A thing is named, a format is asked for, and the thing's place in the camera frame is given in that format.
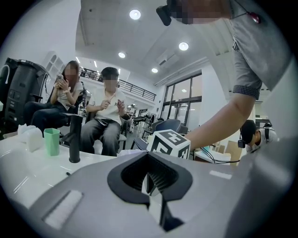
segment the plastic cup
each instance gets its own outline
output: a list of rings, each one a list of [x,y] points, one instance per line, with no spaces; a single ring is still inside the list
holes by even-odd
[[[46,141],[46,149],[47,154],[49,156],[57,156],[60,152],[60,146],[59,146],[59,139],[60,139],[60,131],[57,129],[45,129],[44,132],[44,138]]]

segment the ceiling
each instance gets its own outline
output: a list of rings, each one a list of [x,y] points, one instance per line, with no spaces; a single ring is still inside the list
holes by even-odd
[[[166,0],[81,0],[81,15],[76,36],[78,57],[100,60],[140,74],[153,83],[203,58],[196,36],[188,34],[184,25],[173,21],[162,24],[156,8]],[[141,12],[132,20],[129,12]],[[189,49],[181,51],[179,43]],[[119,52],[126,58],[121,59]],[[164,58],[175,55],[163,66]]]

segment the hand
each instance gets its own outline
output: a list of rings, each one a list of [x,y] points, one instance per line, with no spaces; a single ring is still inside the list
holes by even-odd
[[[110,101],[105,99],[104,101],[102,101],[102,104],[100,105],[100,108],[102,110],[104,110],[104,109],[107,109],[109,105],[110,105]]]
[[[124,101],[120,101],[118,99],[117,108],[119,109],[119,111],[123,111],[125,109]]]
[[[59,84],[59,87],[63,90],[63,91],[66,91],[68,90],[68,87],[69,87],[69,81],[68,80],[62,80],[60,82],[58,82]]]
[[[57,88],[57,89],[60,89],[59,83],[55,83],[54,87]]]

